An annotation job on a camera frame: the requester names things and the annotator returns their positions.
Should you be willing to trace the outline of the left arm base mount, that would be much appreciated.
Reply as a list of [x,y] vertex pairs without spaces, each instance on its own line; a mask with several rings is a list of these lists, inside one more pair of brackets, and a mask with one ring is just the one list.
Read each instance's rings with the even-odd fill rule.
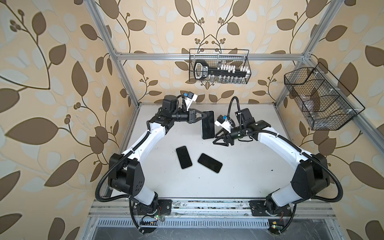
[[155,230],[159,222],[165,221],[165,216],[172,211],[172,200],[157,198],[150,205],[134,203],[129,200],[130,215],[134,226],[141,234],[149,234]]

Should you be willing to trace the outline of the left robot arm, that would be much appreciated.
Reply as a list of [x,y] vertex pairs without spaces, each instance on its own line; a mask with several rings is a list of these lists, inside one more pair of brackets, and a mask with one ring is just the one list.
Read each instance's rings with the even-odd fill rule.
[[153,204],[156,193],[145,186],[141,162],[175,122],[194,124],[207,117],[205,113],[190,108],[197,98],[192,92],[164,97],[157,113],[146,122],[147,129],[141,137],[123,153],[111,156],[109,169],[95,191],[97,201],[105,203],[127,198],[146,206]]

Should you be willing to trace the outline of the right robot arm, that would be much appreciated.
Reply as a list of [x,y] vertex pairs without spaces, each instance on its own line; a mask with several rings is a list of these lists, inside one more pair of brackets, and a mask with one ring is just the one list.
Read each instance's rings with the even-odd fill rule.
[[287,205],[302,203],[310,199],[327,203],[337,203],[344,196],[342,184],[328,168],[328,162],[322,154],[312,154],[297,146],[279,134],[264,120],[256,121],[249,109],[235,112],[237,124],[226,115],[218,116],[215,125],[221,127],[216,134],[214,144],[229,147],[235,140],[249,137],[272,149],[282,157],[295,171],[292,180],[266,197],[265,208],[271,215]]

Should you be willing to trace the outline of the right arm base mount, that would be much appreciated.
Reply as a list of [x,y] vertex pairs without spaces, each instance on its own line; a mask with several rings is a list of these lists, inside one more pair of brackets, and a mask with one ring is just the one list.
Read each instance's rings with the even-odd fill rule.
[[277,206],[272,200],[251,200],[249,206],[253,217],[269,217],[268,231],[272,235],[284,234],[293,222],[297,206]]

